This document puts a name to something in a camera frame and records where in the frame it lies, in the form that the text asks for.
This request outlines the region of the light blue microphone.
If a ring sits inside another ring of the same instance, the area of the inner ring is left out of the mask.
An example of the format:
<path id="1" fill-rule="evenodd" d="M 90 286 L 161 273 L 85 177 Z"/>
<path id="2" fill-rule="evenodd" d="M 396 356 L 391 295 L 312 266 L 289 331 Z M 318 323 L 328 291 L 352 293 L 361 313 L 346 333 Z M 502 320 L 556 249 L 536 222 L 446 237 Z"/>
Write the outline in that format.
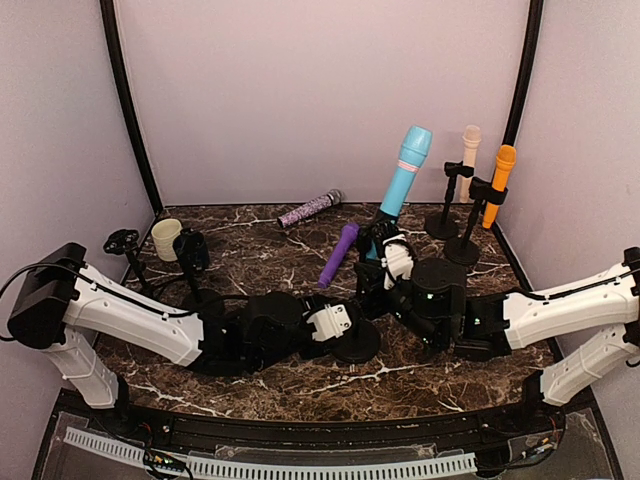
<path id="1" fill-rule="evenodd" d="M 396 169 L 378 208 L 374 223 L 396 225 L 415 177 L 423 166 L 432 144 L 432 132 L 413 125 L 401 144 Z"/>

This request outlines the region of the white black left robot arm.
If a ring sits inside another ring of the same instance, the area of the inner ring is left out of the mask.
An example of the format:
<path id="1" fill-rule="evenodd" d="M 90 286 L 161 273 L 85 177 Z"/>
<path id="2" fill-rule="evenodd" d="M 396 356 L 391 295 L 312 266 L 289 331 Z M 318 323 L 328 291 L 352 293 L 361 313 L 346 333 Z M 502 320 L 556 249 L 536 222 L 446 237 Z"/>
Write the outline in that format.
<path id="1" fill-rule="evenodd" d="M 102 410 L 120 436 L 141 427 L 127 403 L 125 381 L 109 370 L 84 337 L 103 333 L 152 351 L 173 364 L 211 377 L 264 370 L 293 354 L 315 358 L 344 345 L 362 321 L 349 300 L 285 292 L 246 297 L 224 312 L 224 297 L 194 311 L 181 310 L 112 282 L 70 242 L 19 270 L 22 287 L 7 320 L 11 340 L 44 353 L 62 377 Z"/>

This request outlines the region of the purple microphone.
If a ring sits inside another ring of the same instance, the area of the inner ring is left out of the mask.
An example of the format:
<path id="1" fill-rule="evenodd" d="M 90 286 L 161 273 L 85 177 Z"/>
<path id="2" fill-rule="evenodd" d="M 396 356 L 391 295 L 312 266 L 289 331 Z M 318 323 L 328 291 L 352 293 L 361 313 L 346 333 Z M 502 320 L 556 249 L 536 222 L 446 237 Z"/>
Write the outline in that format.
<path id="1" fill-rule="evenodd" d="M 319 276 L 317 282 L 319 288 L 329 287 L 349 249 L 356 242 L 359 229 L 360 227 L 356 223 L 348 223 L 342 228 L 340 239 Z"/>

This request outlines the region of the rhinestone silver-head microphone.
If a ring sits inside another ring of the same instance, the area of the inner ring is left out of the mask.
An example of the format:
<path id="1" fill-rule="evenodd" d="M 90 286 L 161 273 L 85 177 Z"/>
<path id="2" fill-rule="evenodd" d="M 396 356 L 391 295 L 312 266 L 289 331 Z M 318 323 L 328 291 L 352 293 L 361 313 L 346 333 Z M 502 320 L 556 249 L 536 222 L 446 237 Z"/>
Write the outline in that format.
<path id="1" fill-rule="evenodd" d="M 330 207 L 342 202 L 344 193 L 339 189 L 332 189 L 303 205 L 287 212 L 277 218 L 277 223 L 281 228 L 288 228 L 302 220 L 306 220 Z"/>

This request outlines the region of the black stand holding blue microphone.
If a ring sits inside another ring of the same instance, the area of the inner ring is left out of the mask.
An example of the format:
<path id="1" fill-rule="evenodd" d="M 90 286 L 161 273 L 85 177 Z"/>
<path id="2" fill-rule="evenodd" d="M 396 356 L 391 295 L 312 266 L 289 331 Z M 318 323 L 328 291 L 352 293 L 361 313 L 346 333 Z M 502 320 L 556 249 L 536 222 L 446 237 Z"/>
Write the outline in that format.
<path id="1" fill-rule="evenodd" d="M 380 336 L 375 326 L 365 319 L 355 298 L 348 301 L 347 310 L 353 315 L 352 327 L 332 349 L 332 355 L 341 362 L 362 364 L 378 352 Z"/>

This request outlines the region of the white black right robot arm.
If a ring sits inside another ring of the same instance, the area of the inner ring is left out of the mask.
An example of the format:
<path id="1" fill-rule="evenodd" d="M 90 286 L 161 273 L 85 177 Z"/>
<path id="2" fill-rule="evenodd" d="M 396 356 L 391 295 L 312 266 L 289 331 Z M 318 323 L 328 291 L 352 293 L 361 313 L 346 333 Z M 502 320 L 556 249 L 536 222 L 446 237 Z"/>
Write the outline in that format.
<path id="1" fill-rule="evenodd" d="M 430 352 L 452 349 L 470 361 L 507 356 L 538 341 L 589 328 L 596 334 L 529 379 L 510 413 L 521 434 L 534 432 L 577 393 L 621 365 L 639 363 L 639 250 L 621 263 L 555 289 L 470 296 L 466 270 L 441 258 L 418 260 L 389 240 L 378 260 L 355 264 L 357 298 L 369 318 L 391 314 Z"/>

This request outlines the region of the black tripod shock-mount stand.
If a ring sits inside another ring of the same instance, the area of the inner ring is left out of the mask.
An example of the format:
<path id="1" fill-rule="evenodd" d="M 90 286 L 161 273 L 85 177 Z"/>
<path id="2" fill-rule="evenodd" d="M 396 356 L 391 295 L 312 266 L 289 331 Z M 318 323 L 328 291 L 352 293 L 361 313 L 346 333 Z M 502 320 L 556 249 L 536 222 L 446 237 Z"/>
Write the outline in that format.
<path id="1" fill-rule="evenodd" d="M 108 255 L 125 256 L 130 270 L 137 278 L 141 293 L 149 298 L 161 295 L 170 285 L 187 279 L 184 273 L 160 284 L 150 283 L 145 275 L 146 264 L 138 258 L 141 247 L 138 244 L 140 234 L 135 229 L 119 229 L 111 233 L 103 244 L 103 251 Z"/>

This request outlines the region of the black stand holding purple microphone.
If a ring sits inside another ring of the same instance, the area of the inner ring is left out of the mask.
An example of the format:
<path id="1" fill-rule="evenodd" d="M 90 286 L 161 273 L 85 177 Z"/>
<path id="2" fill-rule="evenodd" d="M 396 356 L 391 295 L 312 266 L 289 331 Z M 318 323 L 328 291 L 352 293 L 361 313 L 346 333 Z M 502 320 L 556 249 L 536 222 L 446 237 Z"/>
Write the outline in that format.
<path id="1" fill-rule="evenodd" d="M 205 237 L 200 231 L 183 228 L 173 241 L 173 249 L 191 289 L 191 294 L 185 300 L 188 304 L 199 305 L 203 302 L 203 293 L 197 283 L 196 274 L 202 273 L 210 265 Z"/>

